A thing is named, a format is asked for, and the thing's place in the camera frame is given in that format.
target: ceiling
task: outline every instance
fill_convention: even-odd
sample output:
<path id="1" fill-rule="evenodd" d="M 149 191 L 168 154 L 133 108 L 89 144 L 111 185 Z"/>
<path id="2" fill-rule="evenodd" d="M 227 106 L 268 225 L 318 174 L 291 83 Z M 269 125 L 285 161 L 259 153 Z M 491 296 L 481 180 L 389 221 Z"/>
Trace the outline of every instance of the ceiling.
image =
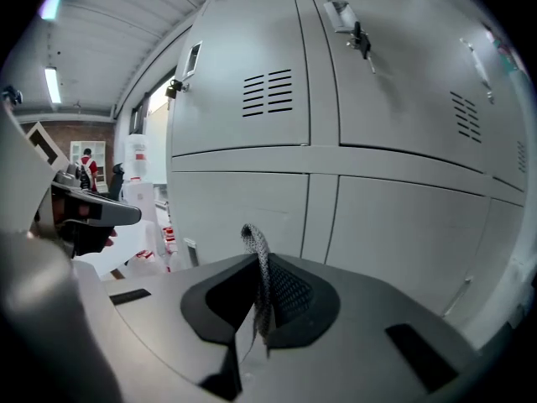
<path id="1" fill-rule="evenodd" d="M 37 17 L 3 67 L 23 92 L 17 114 L 110 114 L 148 54 L 205 0 L 61 0 L 53 22 Z M 44 67 L 57 68 L 52 105 Z"/>

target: locker handle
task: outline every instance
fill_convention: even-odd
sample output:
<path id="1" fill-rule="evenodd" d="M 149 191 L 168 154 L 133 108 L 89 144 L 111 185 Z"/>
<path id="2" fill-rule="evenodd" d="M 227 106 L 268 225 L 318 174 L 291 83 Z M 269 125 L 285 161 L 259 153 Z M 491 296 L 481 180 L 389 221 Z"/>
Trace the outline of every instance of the locker handle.
<path id="1" fill-rule="evenodd" d="M 349 2 L 345 0 L 328 0 L 324 4 L 326 14 L 336 33 L 351 33 L 358 19 Z"/>
<path id="2" fill-rule="evenodd" d="M 347 46 L 359 50 L 362 53 L 362 58 L 369 61 L 373 74 L 377 73 L 371 60 L 371 41 L 369 40 L 368 34 L 362 30 L 362 26 L 358 21 L 354 23 L 354 30 L 351 33 L 351 39 L 347 42 Z"/>
<path id="3" fill-rule="evenodd" d="M 477 54 L 476 50 L 473 49 L 473 46 L 471 43 L 469 43 L 467 40 L 464 40 L 461 38 L 461 43 L 465 44 L 470 51 L 470 54 L 473 58 L 474 67 L 476 69 L 477 75 L 481 79 L 481 83 L 487 88 L 487 98 L 490 101 L 491 104 L 494 104 L 494 95 L 493 95 L 493 89 L 490 86 L 490 80 L 488 79 L 487 71 L 485 70 L 485 66 L 481 62 L 481 59 L 479 58 L 479 55 Z"/>

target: door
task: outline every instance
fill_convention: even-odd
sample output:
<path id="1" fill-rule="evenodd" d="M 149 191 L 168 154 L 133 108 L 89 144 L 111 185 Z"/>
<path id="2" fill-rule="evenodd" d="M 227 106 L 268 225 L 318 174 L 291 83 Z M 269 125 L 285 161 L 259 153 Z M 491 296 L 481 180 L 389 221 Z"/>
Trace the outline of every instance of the door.
<path id="1" fill-rule="evenodd" d="M 430 0 L 342 0 L 368 34 L 371 60 L 335 33 L 315 0 L 334 61 L 340 142 L 422 154 L 482 171 L 486 97 L 450 20 Z"/>
<path id="2" fill-rule="evenodd" d="M 517 70 L 512 57 L 498 38 L 491 42 L 490 33 L 477 19 L 463 24 L 460 36 L 472 47 L 467 47 L 467 52 L 484 70 L 493 95 L 485 115 L 487 173 L 525 191 L 526 135 L 522 109 L 509 78 L 509 73 Z"/>
<path id="3" fill-rule="evenodd" d="M 446 315 L 446 320 L 454 327 L 463 329 L 496 288 L 511 259 L 523 212 L 522 207 L 491 200 L 476 258 L 466 274 L 472 282 Z"/>
<path id="4" fill-rule="evenodd" d="M 172 156 L 309 143 L 304 45 L 295 0 L 211 0 L 176 76 Z"/>
<path id="5" fill-rule="evenodd" d="M 244 254 L 240 232 L 246 223 L 263 232 L 271 252 L 300 257 L 307 175 L 173 172 L 170 178 L 172 218 L 183 238 L 178 243 L 191 260 L 197 257 L 193 262 Z"/>
<path id="6" fill-rule="evenodd" d="M 488 200 L 341 176 L 326 264 L 378 278 L 441 314 L 464 282 Z"/>

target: locker vent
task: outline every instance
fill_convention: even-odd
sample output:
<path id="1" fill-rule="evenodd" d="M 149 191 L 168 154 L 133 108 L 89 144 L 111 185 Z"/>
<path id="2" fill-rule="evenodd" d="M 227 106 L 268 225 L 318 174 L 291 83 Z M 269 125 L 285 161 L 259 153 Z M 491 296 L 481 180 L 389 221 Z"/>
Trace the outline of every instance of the locker vent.
<path id="1" fill-rule="evenodd" d="M 452 91 L 450 91 L 450 94 L 459 134 L 480 144 L 481 126 L 479 124 L 476 105 Z"/>
<path id="2" fill-rule="evenodd" d="M 244 80 L 242 92 L 242 116 L 252 117 L 266 113 L 293 110 L 291 69 L 272 71 Z"/>
<path id="3" fill-rule="evenodd" d="M 526 173 L 526 147 L 519 140 L 517 140 L 517 149 L 519 150 L 519 170 Z"/>

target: person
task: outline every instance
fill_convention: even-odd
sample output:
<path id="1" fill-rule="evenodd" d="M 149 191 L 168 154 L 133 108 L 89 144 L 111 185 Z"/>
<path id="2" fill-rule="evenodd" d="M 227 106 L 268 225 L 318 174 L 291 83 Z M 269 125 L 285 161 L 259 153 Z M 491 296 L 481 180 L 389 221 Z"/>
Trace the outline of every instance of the person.
<path id="1" fill-rule="evenodd" d="M 84 181 L 84 178 L 81 177 L 81 187 L 96 192 L 97 164 L 91 157 L 91 149 L 84 149 L 84 155 L 78 160 L 77 164 L 86 172 L 87 178 L 89 178 L 89 181 Z"/>

